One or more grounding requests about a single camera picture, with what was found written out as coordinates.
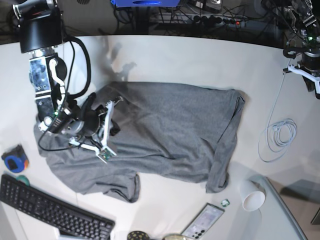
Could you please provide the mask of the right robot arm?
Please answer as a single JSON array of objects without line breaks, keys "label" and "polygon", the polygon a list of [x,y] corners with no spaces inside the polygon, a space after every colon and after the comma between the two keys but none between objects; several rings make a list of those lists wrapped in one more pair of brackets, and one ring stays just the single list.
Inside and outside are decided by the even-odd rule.
[{"label": "right robot arm", "polygon": [[13,0],[11,5],[18,21],[20,50],[31,54],[29,79],[35,90],[39,130],[43,135],[65,134],[69,148],[93,151],[102,162],[107,162],[117,154],[109,138],[120,131],[112,116],[123,98],[117,96],[93,108],[97,96],[91,93],[78,105],[77,98],[87,92],[91,77],[87,76],[80,92],[69,93],[72,68],[55,49],[65,42],[78,44],[84,53],[87,74],[92,72],[91,60],[84,43],[65,33],[57,1]]}]

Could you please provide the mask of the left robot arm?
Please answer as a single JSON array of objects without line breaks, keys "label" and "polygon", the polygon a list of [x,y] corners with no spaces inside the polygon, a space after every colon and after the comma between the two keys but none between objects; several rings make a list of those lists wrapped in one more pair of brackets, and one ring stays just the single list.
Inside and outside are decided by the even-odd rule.
[{"label": "left robot arm", "polygon": [[288,29],[301,40],[301,46],[286,46],[283,56],[301,59],[296,65],[289,64],[285,73],[302,76],[309,92],[320,98],[320,6],[311,0],[271,0],[274,13],[288,25]]}]

